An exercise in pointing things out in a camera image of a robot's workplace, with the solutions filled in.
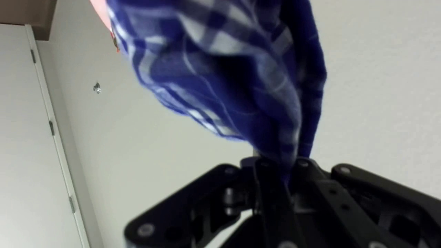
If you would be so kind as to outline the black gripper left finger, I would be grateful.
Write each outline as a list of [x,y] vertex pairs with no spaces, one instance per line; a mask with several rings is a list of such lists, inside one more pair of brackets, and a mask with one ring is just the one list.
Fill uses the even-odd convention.
[[134,217],[127,248],[208,248],[227,227],[219,248],[295,248],[295,220],[280,169],[249,156],[220,163]]

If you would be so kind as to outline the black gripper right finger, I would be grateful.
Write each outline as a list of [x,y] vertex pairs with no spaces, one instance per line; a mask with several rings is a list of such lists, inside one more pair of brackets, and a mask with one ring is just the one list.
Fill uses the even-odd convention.
[[351,163],[293,166],[300,248],[441,248],[441,201]]

